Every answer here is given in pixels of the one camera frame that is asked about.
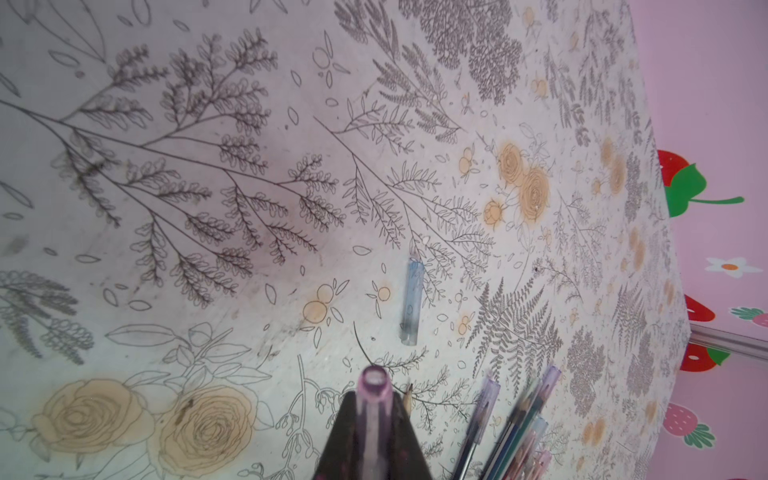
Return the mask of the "dark blue striped pencil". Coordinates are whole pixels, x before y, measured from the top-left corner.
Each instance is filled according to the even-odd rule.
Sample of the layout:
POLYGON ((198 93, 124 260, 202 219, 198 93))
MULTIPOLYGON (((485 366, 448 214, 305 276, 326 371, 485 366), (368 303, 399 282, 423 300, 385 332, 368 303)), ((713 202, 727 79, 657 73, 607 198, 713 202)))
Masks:
POLYGON ((403 396, 403 408, 407 416, 410 416, 412 413, 413 391, 414 391, 414 384, 410 383, 406 388, 403 396))

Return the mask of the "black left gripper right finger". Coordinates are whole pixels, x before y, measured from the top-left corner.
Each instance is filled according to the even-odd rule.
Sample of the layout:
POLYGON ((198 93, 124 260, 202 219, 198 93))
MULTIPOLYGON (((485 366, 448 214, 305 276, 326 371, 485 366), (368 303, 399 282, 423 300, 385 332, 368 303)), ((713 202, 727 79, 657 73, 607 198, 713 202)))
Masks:
POLYGON ((387 443, 387 470, 389 480, 432 479, 399 393, 393 394, 391 429, 387 443))

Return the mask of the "clear pink pencil cap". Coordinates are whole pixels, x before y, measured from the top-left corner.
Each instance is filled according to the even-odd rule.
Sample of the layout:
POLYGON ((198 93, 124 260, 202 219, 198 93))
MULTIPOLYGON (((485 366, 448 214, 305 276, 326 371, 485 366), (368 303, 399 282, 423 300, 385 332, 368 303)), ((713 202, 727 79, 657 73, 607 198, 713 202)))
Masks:
POLYGON ((393 388, 387 371, 371 365, 356 390, 356 440, 359 479, 387 479, 393 388))

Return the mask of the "clear blue pencil cap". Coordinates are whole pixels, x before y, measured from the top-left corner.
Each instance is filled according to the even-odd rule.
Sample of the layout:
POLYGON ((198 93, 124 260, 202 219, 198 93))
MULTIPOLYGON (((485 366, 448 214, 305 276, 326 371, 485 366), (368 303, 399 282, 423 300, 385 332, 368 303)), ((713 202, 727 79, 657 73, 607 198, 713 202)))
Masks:
POLYGON ((424 273, 424 264, 419 260, 410 258, 400 321, 400 339, 407 346, 415 346, 418 342, 424 273))

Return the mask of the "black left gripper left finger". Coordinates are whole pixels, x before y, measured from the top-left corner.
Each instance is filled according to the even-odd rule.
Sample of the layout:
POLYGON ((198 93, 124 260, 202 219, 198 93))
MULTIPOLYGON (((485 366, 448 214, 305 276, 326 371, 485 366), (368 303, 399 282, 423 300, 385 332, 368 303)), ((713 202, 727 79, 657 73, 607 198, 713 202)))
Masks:
POLYGON ((344 395, 325 448, 312 476, 314 480, 355 480, 358 478, 357 399, 355 392, 344 395))

